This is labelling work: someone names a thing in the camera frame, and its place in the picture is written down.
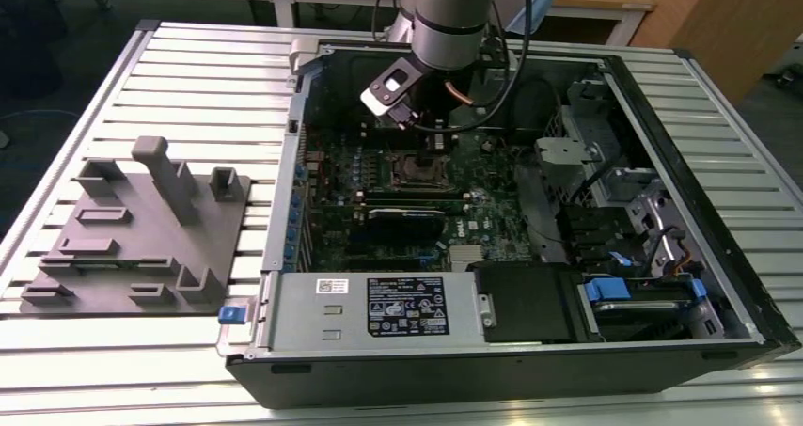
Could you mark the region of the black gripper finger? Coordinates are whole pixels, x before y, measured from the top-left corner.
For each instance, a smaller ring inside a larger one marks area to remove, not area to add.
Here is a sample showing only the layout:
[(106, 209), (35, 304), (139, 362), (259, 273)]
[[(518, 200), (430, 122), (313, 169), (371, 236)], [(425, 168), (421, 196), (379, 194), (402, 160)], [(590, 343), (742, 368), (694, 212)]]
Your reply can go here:
[(451, 156), (454, 139), (451, 134), (419, 134), (418, 161), (425, 166), (437, 166)]

